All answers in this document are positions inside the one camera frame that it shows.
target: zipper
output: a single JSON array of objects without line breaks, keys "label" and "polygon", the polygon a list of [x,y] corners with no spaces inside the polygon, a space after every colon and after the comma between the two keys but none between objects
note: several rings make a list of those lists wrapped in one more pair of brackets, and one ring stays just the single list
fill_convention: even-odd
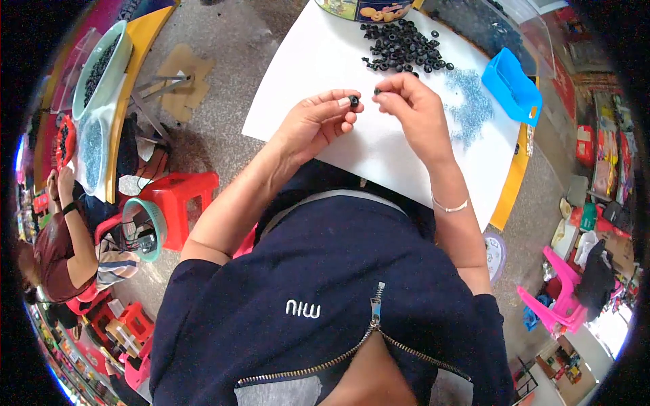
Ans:
[{"label": "zipper", "polygon": [[305,368],[302,370],[295,370],[295,371],[287,371],[287,372],[278,372],[275,374],[265,374],[265,375],[258,375],[258,376],[251,376],[247,377],[244,379],[239,379],[237,381],[237,387],[241,387],[242,385],[248,385],[250,383],[257,383],[261,381],[268,381],[271,379],[280,379],[280,378],[289,378],[289,377],[300,377],[300,376],[305,376],[305,375],[311,375],[315,374],[317,372],[323,371],[327,368],[331,368],[332,366],[335,366],[336,364],[339,364],[340,362],[345,361],[347,358],[350,358],[353,356],[363,345],[363,343],[370,337],[370,334],[372,334],[373,331],[378,331],[382,337],[392,345],[396,346],[397,348],[408,352],[411,355],[414,355],[424,361],[430,362],[433,365],[436,365],[438,368],[442,368],[451,372],[454,372],[455,374],[461,376],[462,378],[468,380],[469,382],[472,381],[471,377],[469,375],[463,373],[461,370],[458,368],[455,368],[445,362],[439,361],[435,358],[431,358],[426,354],[421,353],[420,351],[416,351],[410,347],[407,347],[396,340],[393,340],[391,337],[387,336],[381,329],[381,318],[382,318],[382,294],[384,292],[386,284],[384,282],[379,282],[379,285],[377,286],[377,292],[375,293],[375,296],[373,298],[370,298],[370,307],[372,309],[372,318],[370,319],[370,324],[368,328],[366,329],[363,337],[361,337],[361,340],[355,345],[354,347],[350,348],[348,351],[346,351],[344,354],[328,361],[324,362],[320,365],[312,366],[309,368]]}]

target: black watch strap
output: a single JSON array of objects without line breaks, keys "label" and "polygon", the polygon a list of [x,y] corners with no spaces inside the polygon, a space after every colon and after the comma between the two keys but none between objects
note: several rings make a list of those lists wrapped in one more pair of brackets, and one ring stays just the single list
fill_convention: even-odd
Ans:
[{"label": "black watch strap", "polygon": [[77,210],[77,202],[76,201],[72,201],[72,202],[68,203],[68,205],[63,208],[63,216],[65,217],[65,215],[67,213],[71,212],[72,210]]}]

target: striped cloth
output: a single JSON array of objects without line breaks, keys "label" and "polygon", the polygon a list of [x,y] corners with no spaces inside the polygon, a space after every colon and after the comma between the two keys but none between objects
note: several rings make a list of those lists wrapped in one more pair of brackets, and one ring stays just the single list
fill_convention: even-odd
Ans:
[{"label": "striped cloth", "polygon": [[110,234],[95,246],[95,254],[99,261],[96,278],[97,291],[122,282],[134,276],[138,271],[140,257],[135,252],[120,251]]}]

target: tin can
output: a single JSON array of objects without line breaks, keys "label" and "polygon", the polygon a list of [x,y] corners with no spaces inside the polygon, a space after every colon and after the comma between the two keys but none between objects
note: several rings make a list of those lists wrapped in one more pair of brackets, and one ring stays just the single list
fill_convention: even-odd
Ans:
[{"label": "tin can", "polygon": [[362,23],[390,23],[400,19],[411,9],[413,0],[363,1],[363,0],[315,0],[330,14]]}]

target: tile floor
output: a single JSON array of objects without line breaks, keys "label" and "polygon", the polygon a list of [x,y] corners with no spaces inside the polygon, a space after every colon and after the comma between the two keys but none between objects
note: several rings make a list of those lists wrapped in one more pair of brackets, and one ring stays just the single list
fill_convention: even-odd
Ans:
[{"label": "tile floor", "polygon": [[[210,92],[188,123],[177,127],[157,103],[150,106],[174,128],[172,171],[213,170],[223,188],[261,148],[260,141],[241,135],[241,128],[275,50],[300,13],[300,4],[225,0],[215,6],[201,6],[199,1],[183,1],[172,14],[151,48],[138,82],[148,81],[178,43],[190,44],[200,57],[216,59],[214,70],[206,78]],[[562,108],[554,103],[539,122],[537,145],[505,230],[498,232],[492,226],[487,230],[500,234],[508,248],[506,268],[494,292],[505,319],[508,357],[514,362],[516,355],[525,361],[533,358],[551,339],[543,328],[526,331],[521,321],[523,304],[515,288],[523,285],[532,292],[542,285],[541,251],[560,220],[558,202],[572,165],[564,149],[569,133],[556,128],[549,116],[561,114]],[[562,145],[554,144],[557,140]],[[123,181],[120,188],[128,192],[133,182]],[[156,262],[142,264],[133,278],[117,284],[116,296],[124,302],[139,300],[155,318],[178,260],[178,253],[164,250]]]}]

